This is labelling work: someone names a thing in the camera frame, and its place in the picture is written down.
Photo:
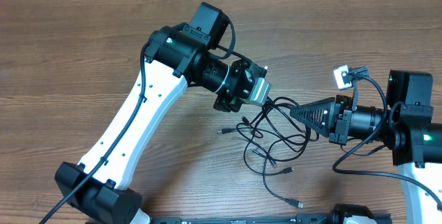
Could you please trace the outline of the black usb cable thin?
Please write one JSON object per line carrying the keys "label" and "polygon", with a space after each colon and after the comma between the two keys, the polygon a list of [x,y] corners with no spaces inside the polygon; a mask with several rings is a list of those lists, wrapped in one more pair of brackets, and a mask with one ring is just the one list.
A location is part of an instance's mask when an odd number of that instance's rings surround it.
{"label": "black usb cable thin", "polygon": [[[283,113],[283,115],[288,119],[289,123],[297,130],[297,133],[290,135],[290,136],[284,136],[277,130],[277,128],[273,125],[271,120],[267,117],[266,113],[259,113],[251,122],[248,121],[245,117],[242,118],[242,121],[238,123],[235,127],[235,130],[247,141],[247,145],[244,148],[243,152],[243,160],[245,165],[255,174],[259,174],[262,176],[262,181],[265,189],[274,197],[276,197],[279,200],[282,200],[286,202],[287,204],[302,209],[303,203],[299,200],[292,199],[292,198],[284,198],[282,196],[277,195],[273,191],[270,190],[270,188],[267,185],[266,177],[267,176],[278,176],[281,174],[288,174],[293,171],[292,167],[288,167],[285,169],[282,169],[279,172],[275,173],[267,173],[267,163],[270,162],[273,166],[277,162],[291,162],[293,160],[296,160],[299,158],[305,151],[307,144],[309,142],[315,142],[318,140],[319,135],[316,135],[316,139],[311,139],[311,129],[309,127],[305,127],[304,130],[302,130],[297,124],[295,124],[290,118]],[[255,142],[254,140],[263,138],[263,133],[269,133],[275,137],[277,137],[277,140],[274,141],[268,149],[265,149],[260,144]],[[271,155],[271,150],[275,145],[277,145],[279,142],[284,143],[287,147],[289,147],[294,153],[295,156],[292,158],[286,158],[286,159],[278,159]],[[250,144],[255,145],[258,150],[252,149],[252,152],[255,154],[258,154],[261,158],[264,159],[264,163],[262,166],[262,171],[256,171],[255,169],[252,169],[246,159],[246,151]]]}

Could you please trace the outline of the black usb cable thick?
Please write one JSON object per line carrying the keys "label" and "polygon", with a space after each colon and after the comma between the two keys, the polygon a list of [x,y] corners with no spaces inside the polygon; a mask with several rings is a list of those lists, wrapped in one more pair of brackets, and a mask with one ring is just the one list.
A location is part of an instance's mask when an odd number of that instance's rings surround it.
{"label": "black usb cable thick", "polygon": [[[298,107],[298,106],[300,106],[296,101],[294,101],[293,99],[291,99],[291,98],[288,98],[288,97],[277,97],[276,99],[274,99],[274,100],[272,100],[272,99],[268,99],[267,101],[266,101],[266,103],[265,103],[265,105],[261,108],[261,111],[259,112],[259,113],[266,113],[267,114],[267,117],[270,119],[270,117],[269,117],[269,115],[270,115],[270,113],[272,113],[272,112],[276,112],[276,113],[279,113],[279,114],[281,114],[281,116],[284,118],[284,119],[286,119],[287,121],[288,121],[288,119],[283,115],[283,113],[285,113],[289,118],[290,118],[290,120],[292,120],[295,124],[297,124],[302,130],[304,130],[305,129],[305,127],[306,126],[304,126],[304,127],[302,127],[300,124],[298,124],[298,123],[296,123],[296,121],[292,118],[292,117],[290,117],[289,116],[289,111],[290,110],[292,110],[293,108],[295,108],[295,107]],[[232,127],[232,128],[223,128],[223,129],[221,129],[221,130],[219,130],[218,131],[218,133],[219,134],[228,134],[228,133],[233,133],[233,132],[236,132],[236,133],[238,133],[236,130],[235,130],[235,127],[236,127],[236,125],[234,126],[234,127]],[[315,131],[313,131],[312,129],[311,129],[311,139],[316,139],[316,135],[319,135],[319,133],[317,133],[317,132],[315,132]],[[255,146],[255,145],[253,145],[253,144],[250,144],[249,145],[249,147],[248,147],[248,149],[247,149],[247,151],[251,151],[252,152],[252,149],[255,149],[255,150],[258,150],[258,148]]]}

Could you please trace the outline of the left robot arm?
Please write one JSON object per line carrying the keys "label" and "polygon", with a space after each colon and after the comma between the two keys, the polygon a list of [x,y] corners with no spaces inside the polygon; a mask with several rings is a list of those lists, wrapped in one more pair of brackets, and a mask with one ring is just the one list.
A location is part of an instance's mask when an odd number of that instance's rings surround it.
{"label": "left robot arm", "polygon": [[59,166],[55,181],[62,204],[99,223],[150,223],[141,195],[130,185],[149,140],[188,87],[214,93],[219,111],[264,105],[271,88],[267,69],[243,56],[226,64],[215,54],[230,28],[230,18],[204,2],[190,22],[152,33],[140,53],[140,73],[108,128],[78,163]]}

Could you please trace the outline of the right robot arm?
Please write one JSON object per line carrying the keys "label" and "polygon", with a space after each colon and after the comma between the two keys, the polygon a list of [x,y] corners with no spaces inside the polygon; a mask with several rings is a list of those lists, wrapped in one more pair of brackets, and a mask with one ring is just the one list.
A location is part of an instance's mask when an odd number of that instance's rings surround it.
{"label": "right robot arm", "polygon": [[396,174],[360,171],[361,176],[399,179],[408,223],[441,222],[441,124],[433,123],[431,106],[433,78],[429,73],[390,71],[387,91],[381,91],[381,108],[358,105],[357,83],[366,80],[378,86],[367,67],[341,66],[334,70],[340,90],[352,88],[353,96],[337,95],[290,111],[330,143],[345,146],[382,142],[392,151]]}

